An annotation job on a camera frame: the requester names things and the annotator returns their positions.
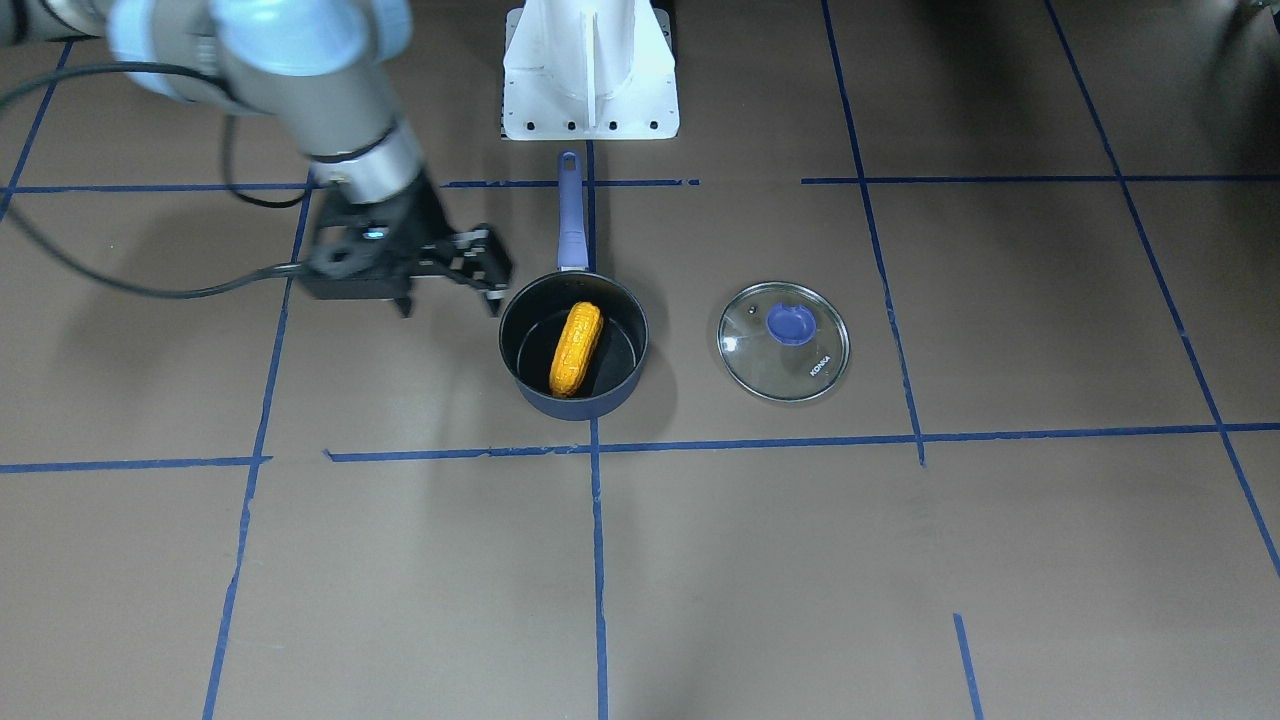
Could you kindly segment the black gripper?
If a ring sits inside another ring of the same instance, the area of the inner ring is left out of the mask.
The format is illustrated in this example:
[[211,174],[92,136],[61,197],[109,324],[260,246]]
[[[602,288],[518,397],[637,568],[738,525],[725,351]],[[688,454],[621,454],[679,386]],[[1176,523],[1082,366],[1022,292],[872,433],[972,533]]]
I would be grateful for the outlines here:
[[325,188],[305,246],[300,283],[316,300],[389,300],[413,310],[413,281],[445,274],[475,291],[498,318],[515,270],[494,225],[451,225],[426,172],[376,202],[356,202],[349,187]]

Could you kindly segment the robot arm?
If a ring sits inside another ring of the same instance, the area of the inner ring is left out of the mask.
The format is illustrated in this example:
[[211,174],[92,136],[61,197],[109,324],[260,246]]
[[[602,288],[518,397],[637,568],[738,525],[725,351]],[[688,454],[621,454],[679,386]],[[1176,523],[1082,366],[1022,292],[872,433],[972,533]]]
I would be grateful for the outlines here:
[[294,279],[317,300],[385,300],[413,310],[413,283],[444,277],[497,315],[513,270],[488,224],[457,231],[384,63],[403,53],[406,1],[5,1],[3,46],[108,42],[111,60],[22,81],[4,104],[91,76],[129,76],[179,102],[225,117],[221,174],[230,177],[236,118],[280,122],[321,191],[320,217],[298,263],[266,266],[200,290],[156,290],[79,264],[15,209],[27,238],[65,268],[150,299],[195,300],[269,279]]

